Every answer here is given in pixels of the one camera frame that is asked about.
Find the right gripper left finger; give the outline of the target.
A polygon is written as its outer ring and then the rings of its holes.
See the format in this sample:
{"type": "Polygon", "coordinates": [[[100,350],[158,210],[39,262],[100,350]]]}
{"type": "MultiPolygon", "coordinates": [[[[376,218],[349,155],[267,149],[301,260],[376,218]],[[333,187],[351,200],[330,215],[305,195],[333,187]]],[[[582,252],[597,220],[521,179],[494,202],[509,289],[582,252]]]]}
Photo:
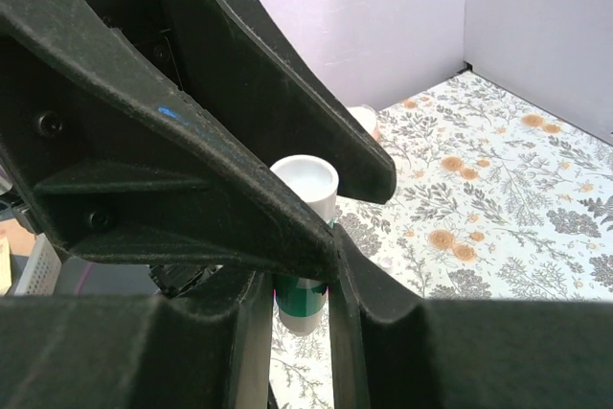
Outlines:
{"type": "Polygon", "coordinates": [[[225,267],[181,297],[1,302],[5,408],[263,408],[272,278],[225,267]]]}

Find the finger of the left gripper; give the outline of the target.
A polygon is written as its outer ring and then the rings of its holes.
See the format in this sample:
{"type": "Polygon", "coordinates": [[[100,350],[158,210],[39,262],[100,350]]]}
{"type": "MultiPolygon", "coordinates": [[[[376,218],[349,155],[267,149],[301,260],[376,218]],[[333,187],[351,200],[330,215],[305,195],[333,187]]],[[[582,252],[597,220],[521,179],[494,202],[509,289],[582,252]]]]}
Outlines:
{"type": "Polygon", "coordinates": [[[85,0],[1,0],[1,162],[61,253],[338,273],[329,226],[85,0]]]}
{"type": "Polygon", "coordinates": [[[160,0],[186,92],[265,165],[294,154],[337,170],[340,195],[385,203],[396,166],[318,80],[260,0],[160,0]]]}

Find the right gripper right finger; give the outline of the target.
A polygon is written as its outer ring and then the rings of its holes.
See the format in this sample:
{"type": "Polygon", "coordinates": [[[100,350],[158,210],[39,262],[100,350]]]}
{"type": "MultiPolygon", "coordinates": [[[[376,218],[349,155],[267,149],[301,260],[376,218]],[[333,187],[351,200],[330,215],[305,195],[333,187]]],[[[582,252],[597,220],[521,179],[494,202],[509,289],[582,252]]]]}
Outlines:
{"type": "Polygon", "coordinates": [[[334,230],[338,408],[608,408],[612,306],[423,299],[334,230]]]}

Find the green white glue stick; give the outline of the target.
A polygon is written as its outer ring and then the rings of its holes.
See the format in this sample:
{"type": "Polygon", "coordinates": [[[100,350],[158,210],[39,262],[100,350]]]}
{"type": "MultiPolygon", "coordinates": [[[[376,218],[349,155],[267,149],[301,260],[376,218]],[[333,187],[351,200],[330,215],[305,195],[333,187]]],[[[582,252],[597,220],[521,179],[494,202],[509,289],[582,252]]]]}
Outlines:
{"type": "MultiPolygon", "coordinates": [[[[334,224],[339,176],[329,162],[298,154],[277,161],[271,171],[328,226],[334,224]]],[[[315,257],[311,245],[294,245],[291,255],[296,268],[290,275],[277,275],[274,281],[278,315],[289,332],[307,336],[321,322],[328,287],[323,279],[306,275],[307,264],[315,257]]]]}

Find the white glue stick cap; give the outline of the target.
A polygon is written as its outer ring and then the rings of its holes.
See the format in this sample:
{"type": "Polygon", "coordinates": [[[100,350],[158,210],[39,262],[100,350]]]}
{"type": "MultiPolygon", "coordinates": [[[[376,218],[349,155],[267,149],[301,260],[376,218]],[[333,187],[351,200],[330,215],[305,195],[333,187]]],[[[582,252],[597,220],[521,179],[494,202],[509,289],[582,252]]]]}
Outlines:
{"type": "Polygon", "coordinates": [[[393,261],[390,258],[382,258],[379,261],[379,265],[384,269],[384,270],[389,270],[393,268],[393,261]]]}

